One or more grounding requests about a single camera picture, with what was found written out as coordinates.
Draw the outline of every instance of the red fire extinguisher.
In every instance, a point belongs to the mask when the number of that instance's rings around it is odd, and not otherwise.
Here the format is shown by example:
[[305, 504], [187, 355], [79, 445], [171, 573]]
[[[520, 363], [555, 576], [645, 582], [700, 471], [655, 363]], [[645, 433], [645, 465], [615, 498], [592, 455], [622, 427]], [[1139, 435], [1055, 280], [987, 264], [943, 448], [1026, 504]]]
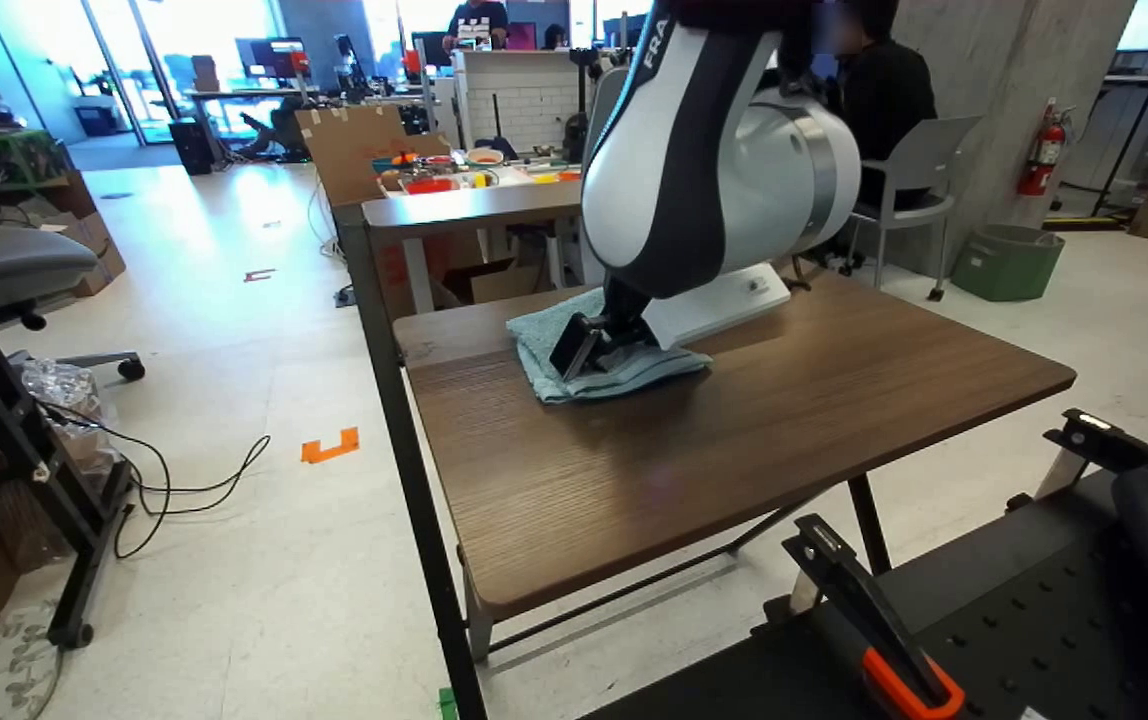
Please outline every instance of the red fire extinguisher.
[[1070, 117], [1055, 109], [1055, 101], [1050, 101], [1043, 124], [1041, 124], [1028, 156], [1026, 156], [1026, 167], [1020, 167], [1020, 184], [1016, 184], [1020, 197], [1043, 197], [1050, 194], [1052, 173], [1055, 173], [1059, 153], [1063, 153], [1063, 142], [1070, 142]]

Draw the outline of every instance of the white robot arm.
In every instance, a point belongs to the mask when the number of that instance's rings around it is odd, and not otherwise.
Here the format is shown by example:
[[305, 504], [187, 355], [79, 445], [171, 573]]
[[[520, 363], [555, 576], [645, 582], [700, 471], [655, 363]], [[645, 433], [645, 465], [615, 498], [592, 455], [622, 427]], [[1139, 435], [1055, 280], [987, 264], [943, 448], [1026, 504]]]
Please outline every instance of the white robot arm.
[[608, 284], [604, 315], [574, 321], [551, 355], [563, 378], [655, 344], [655, 308], [705, 308], [700, 291], [727, 273], [805, 251], [847, 219], [861, 187], [847, 124], [761, 91], [792, 7], [652, 5], [583, 173], [583, 242]]

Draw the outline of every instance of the metal rack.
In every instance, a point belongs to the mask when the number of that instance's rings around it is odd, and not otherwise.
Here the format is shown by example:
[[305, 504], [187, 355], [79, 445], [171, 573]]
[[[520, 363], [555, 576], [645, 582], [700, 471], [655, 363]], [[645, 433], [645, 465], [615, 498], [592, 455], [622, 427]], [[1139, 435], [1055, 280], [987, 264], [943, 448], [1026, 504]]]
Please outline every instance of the metal rack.
[[133, 487], [130, 465], [115, 465], [99, 498], [92, 498], [87, 486], [75, 478], [71, 461], [66, 455], [52, 423], [41, 418], [36, 399], [21, 387], [6, 351], [0, 351], [0, 455], [6, 455], [0, 486], [21, 480], [75, 553], [75, 567], [61, 592], [50, 640], [61, 650], [84, 650], [92, 640], [84, 610], [99, 561], [112, 549], [124, 498]]

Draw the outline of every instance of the office chair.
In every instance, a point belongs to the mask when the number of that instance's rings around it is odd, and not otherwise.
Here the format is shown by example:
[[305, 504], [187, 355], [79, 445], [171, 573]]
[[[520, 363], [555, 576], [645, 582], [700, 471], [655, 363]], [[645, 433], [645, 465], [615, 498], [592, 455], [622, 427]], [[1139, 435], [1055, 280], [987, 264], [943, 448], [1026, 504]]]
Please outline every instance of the office chair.
[[[25, 329], [44, 329], [36, 304], [69, 291], [92, 270], [95, 258], [69, 236], [0, 225], [0, 315], [21, 315]], [[130, 386], [144, 378], [137, 351], [61, 355], [61, 363], [115, 363]]]
[[[861, 230], [875, 230], [875, 290], [886, 284], [886, 262], [888, 262], [888, 234], [902, 230], [932, 230], [932, 291], [929, 300], [943, 296], [943, 270], [947, 270], [947, 247], [943, 247], [943, 219], [957, 209], [952, 197], [952, 173], [964, 153], [970, 131], [976, 128], [976, 117], [964, 119], [922, 119], [888, 160], [866, 160], [861, 167], [886, 175], [886, 197], [881, 209], [858, 203], [852, 209], [852, 244], [846, 273], [861, 270], [858, 242]], [[929, 194], [926, 203], [917, 209], [896, 209], [902, 194]]]

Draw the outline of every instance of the white floor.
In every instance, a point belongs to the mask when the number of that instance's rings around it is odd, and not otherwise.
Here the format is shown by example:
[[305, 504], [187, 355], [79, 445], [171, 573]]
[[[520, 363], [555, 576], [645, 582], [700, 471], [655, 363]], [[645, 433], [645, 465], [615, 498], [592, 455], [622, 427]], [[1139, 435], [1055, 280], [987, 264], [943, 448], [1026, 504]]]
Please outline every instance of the white floor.
[[[207, 181], [180, 167], [92, 173], [92, 187], [112, 197], [99, 203], [130, 278], [52, 311], [41, 337], [6, 329], [0, 344], [52, 355], [144, 351], [148, 382], [108, 386], [106, 399], [115, 427], [170, 452], [176, 486], [228, 478], [266, 433], [272, 448], [219, 514], [165, 524], [144, 556], [106, 567], [95, 644], [69, 661], [50, 720], [439, 718], [443, 661], [363, 331], [333, 308], [346, 270], [329, 251], [307, 167], [257, 165]], [[926, 290], [904, 273], [888, 280], [914, 304]], [[1070, 236], [1041, 304], [947, 291], [940, 311], [1063, 359], [1080, 382], [1050, 404], [881, 470], [896, 561], [994, 521], [1016, 487], [1037, 486], [1052, 461], [1041, 433], [1063, 407], [1148, 435], [1148, 242]], [[361, 452], [299, 465], [305, 440], [341, 427], [361, 427]], [[846, 493], [812, 510], [852, 528]], [[482, 677], [493, 718], [581, 718], [738, 644], [792, 582], [780, 538], [787, 524], [738, 566], [705, 566], [500, 651]], [[56, 567], [21, 583], [13, 616], [41, 610], [56, 583]], [[0, 644], [0, 718], [28, 718], [13, 707], [9, 672]]]

